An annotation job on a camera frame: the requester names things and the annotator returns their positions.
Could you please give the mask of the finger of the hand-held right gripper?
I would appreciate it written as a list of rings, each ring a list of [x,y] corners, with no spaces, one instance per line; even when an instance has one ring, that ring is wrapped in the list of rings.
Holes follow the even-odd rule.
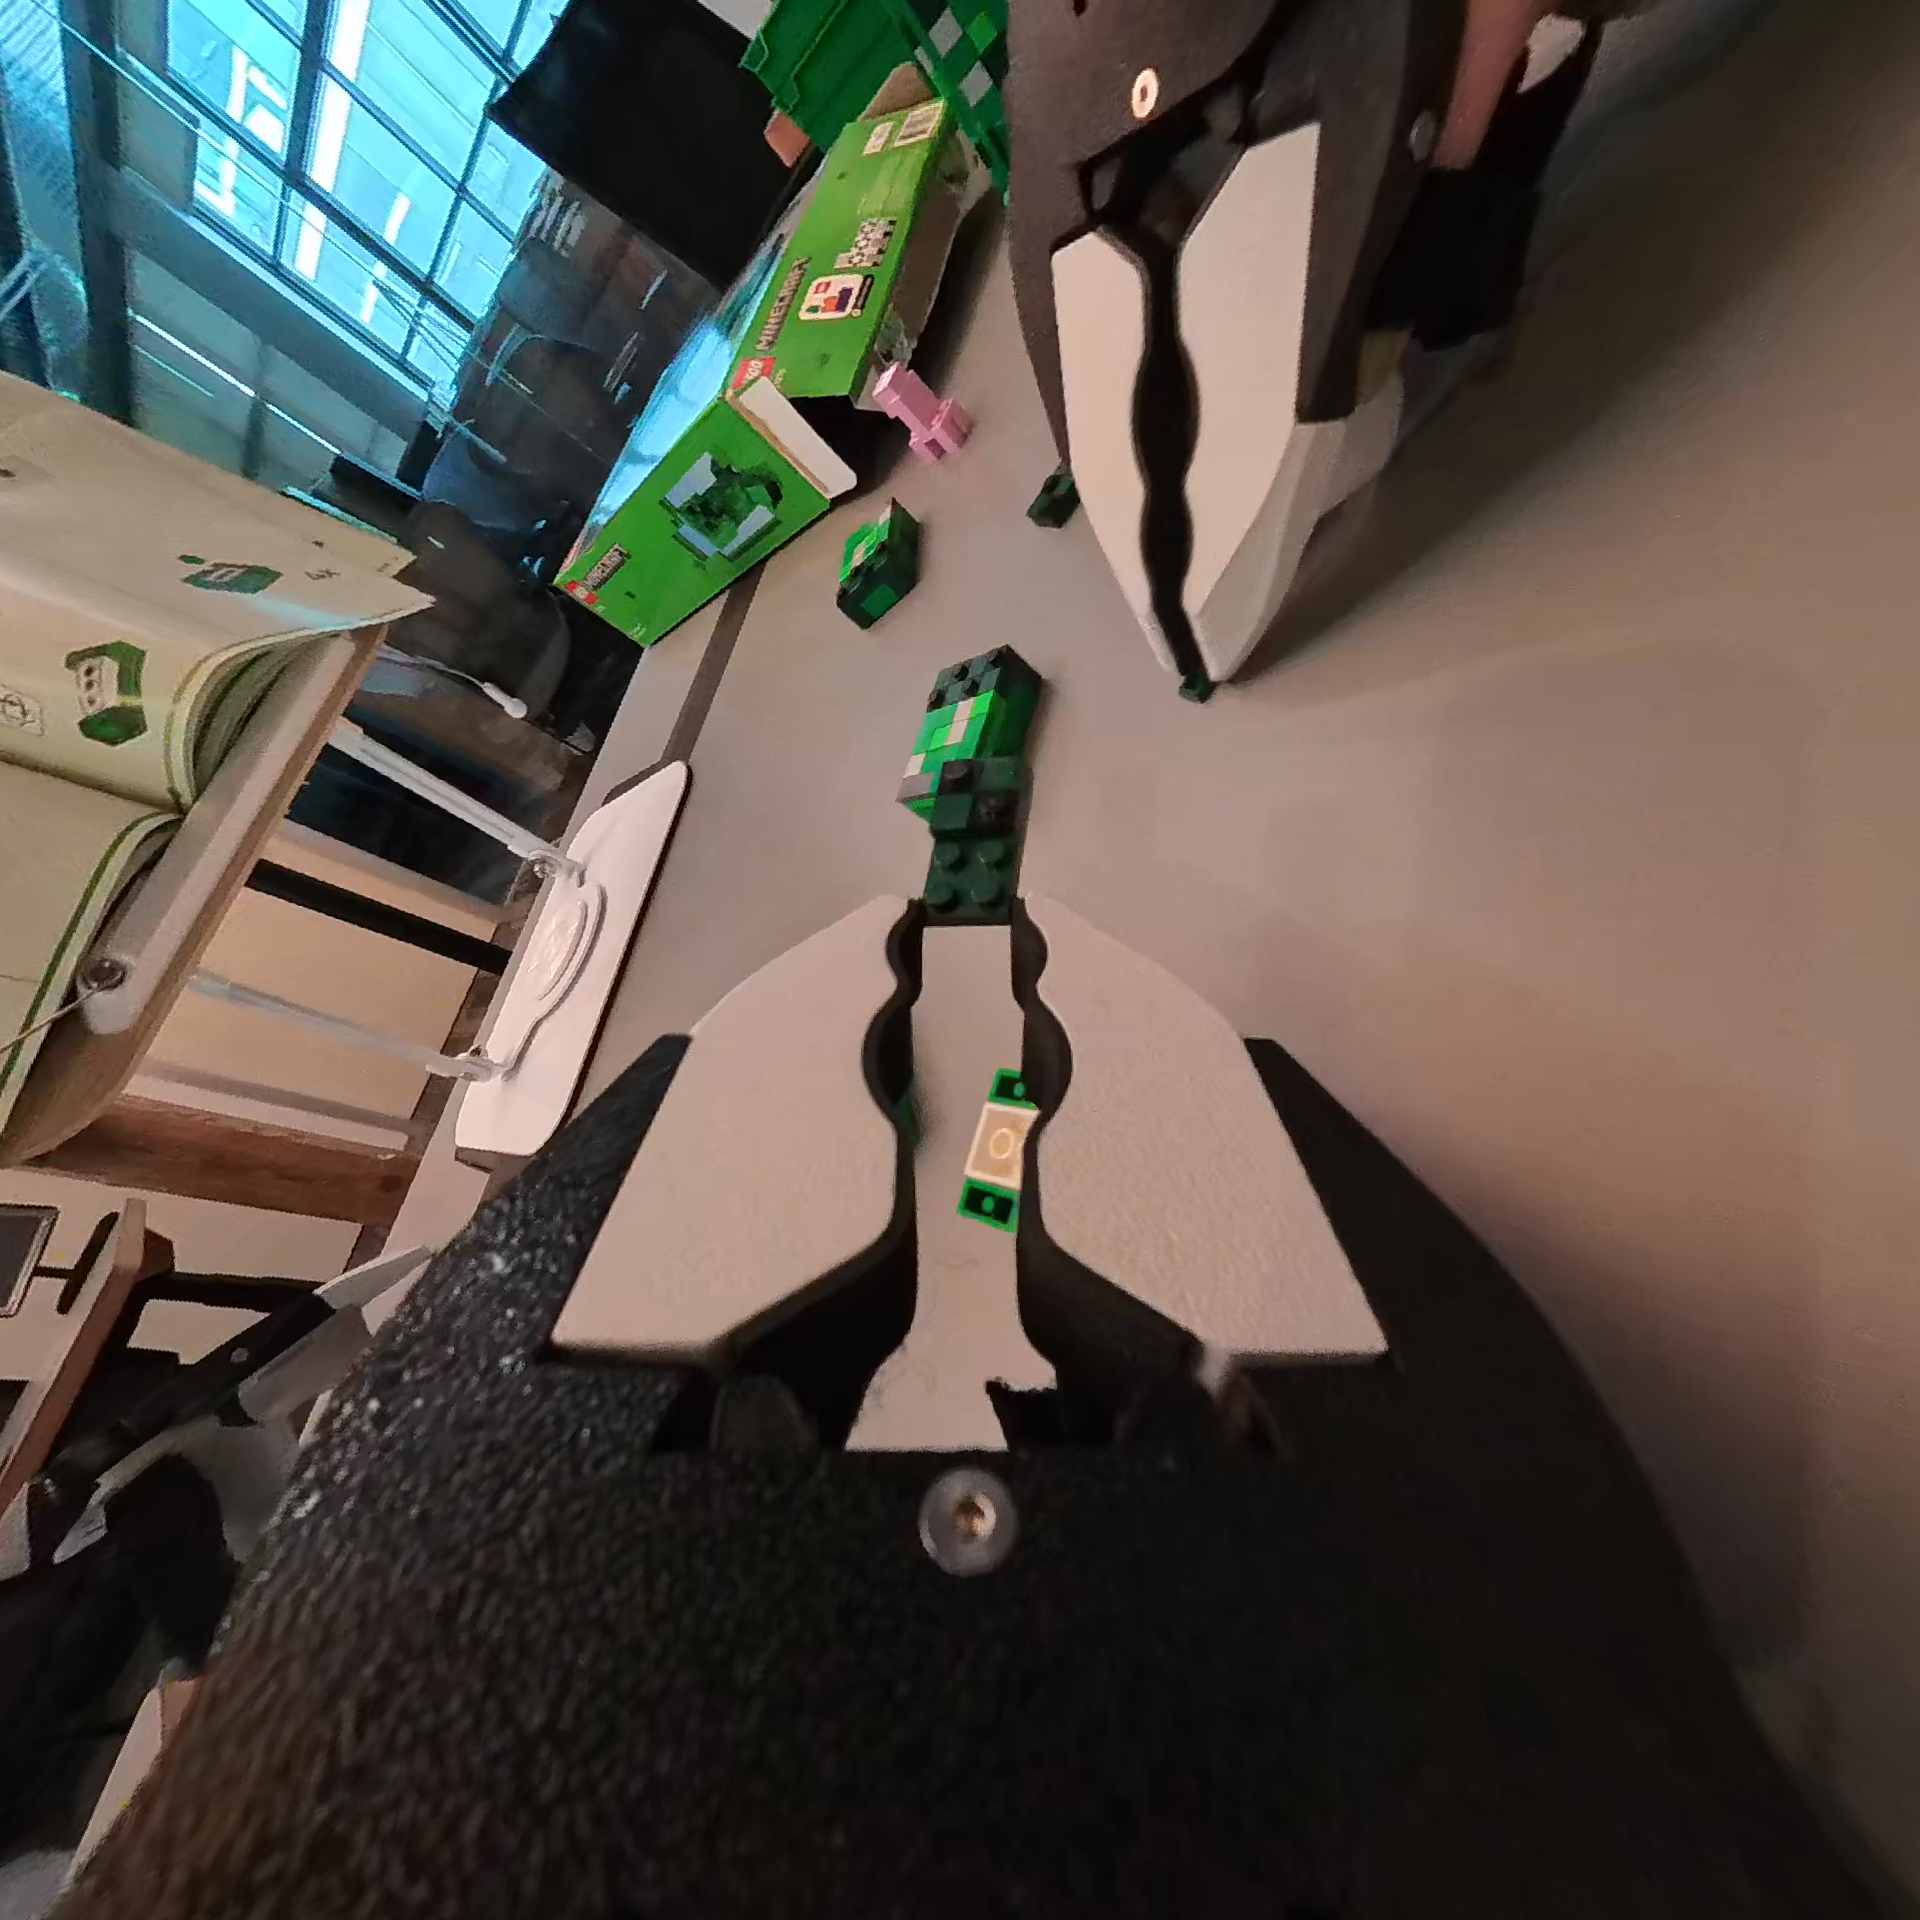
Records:
[[[1178,258],[1195,396],[1184,611],[1211,680],[1240,675],[1314,527],[1381,470],[1401,422],[1396,374],[1338,420],[1300,411],[1320,146],[1307,122],[1242,150]]]
[[[1137,399],[1145,366],[1145,267],[1109,232],[1088,231],[1051,255],[1050,272],[1068,467],[1128,607],[1155,658],[1180,680],[1184,669],[1155,611],[1144,547],[1147,492]]]

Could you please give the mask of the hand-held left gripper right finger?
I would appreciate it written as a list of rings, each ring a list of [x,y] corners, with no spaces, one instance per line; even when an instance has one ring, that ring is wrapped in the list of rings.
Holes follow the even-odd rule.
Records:
[[[1381,1365],[1387,1332],[1237,1026],[1077,910],[1019,902],[1019,1323],[1053,1373],[1026,1446],[1260,1424],[1257,1376]]]

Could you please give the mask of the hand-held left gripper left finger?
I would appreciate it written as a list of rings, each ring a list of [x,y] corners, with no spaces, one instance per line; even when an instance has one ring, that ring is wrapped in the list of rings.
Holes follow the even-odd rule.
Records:
[[[841,1446],[916,1290],[921,908],[877,895],[689,1032],[560,1310],[564,1356],[769,1376]]]

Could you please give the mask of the dark green lego assembly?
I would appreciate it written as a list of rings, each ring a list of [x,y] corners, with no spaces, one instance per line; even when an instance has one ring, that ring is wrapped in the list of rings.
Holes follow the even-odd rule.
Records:
[[[1017,898],[1028,765],[1019,755],[952,758],[926,807],[921,902],[931,926],[1003,926]]]

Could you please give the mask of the pink lego pig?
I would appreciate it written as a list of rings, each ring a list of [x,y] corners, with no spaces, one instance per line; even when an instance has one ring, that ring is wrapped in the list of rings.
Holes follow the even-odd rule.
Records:
[[[890,364],[874,382],[874,402],[905,427],[910,452],[939,464],[971,437],[971,418],[957,399],[942,397],[905,364]]]

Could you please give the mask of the dark green lego cube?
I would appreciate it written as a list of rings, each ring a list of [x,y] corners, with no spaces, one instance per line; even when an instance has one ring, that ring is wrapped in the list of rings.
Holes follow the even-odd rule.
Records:
[[[880,516],[859,523],[848,538],[834,590],[836,611],[869,631],[920,578],[921,520],[891,495]]]

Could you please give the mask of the green lego block dark studs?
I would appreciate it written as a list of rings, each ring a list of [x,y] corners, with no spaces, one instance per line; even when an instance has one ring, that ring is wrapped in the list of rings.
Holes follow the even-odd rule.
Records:
[[[1011,645],[949,662],[926,700],[898,802],[933,824],[945,797],[971,800],[988,790],[988,775],[1024,768],[1043,688]]]

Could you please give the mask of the green cardboard lego box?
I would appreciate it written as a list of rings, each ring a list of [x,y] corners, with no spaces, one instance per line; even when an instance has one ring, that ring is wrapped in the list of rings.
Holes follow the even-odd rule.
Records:
[[[646,646],[874,464],[875,387],[910,366],[978,170],[942,98],[846,125],[654,384],[557,576]]]

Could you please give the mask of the open lego instruction booklet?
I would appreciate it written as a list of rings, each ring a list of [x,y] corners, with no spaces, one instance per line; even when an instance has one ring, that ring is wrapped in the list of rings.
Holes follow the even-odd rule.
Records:
[[[430,605],[410,555],[3,379],[3,1115],[114,900],[308,643]]]

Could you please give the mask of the person's right hand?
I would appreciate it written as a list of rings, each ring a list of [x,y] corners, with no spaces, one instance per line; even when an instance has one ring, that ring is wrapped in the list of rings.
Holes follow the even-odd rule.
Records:
[[[1525,64],[1530,36],[1548,10],[1546,3],[1468,3],[1448,116],[1432,146],[1436,170],[1472,167],[1504,88]]]

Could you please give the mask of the white book stand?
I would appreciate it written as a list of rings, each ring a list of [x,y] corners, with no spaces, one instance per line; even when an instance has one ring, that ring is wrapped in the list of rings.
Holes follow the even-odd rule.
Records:
[[[466,1164],[526,1160],[563,1127],[678,824],[690,768],[684,758],[658,763],[620,789],[564,845],[550,845],[346,723],[347,669],[369,646],[370,635],[334,634],[278,677],[158,861],[120,895],[102,932],[80,946],[75,996],[51,1008],[45,1023],[30,1018],[19,1035],[5,1038],[11,1048],[45,1035],[8,1107],[5,1164],[51,1160],[100,1124],[129,1080],[161,1076],[146,1064],[153,1035],[187,991],[330,1043],[392,1054],[464,1085],[456,1144]],[[508,956],[478,1048],[435,1051],[202,967],[325,744],[542,874],[542,894]]]

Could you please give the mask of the green plastic storage bin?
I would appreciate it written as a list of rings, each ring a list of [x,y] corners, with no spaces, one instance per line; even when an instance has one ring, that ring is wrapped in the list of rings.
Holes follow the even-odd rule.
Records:
[[[741,68],[813,142],[830,142],[910,60],[913,36],[888,3],[774,3]]]

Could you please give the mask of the dark office chairs row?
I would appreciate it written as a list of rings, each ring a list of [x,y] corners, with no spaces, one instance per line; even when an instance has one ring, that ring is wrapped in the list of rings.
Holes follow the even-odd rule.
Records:
[[[401,472],[337,458],[316,501],[396,540],[432,607],[397,626],[438,662],[548,731],[581,725],[608,656],[570,613],[563,564],[658,376],[715,301],[576,186],[546,175],[449,402]]]

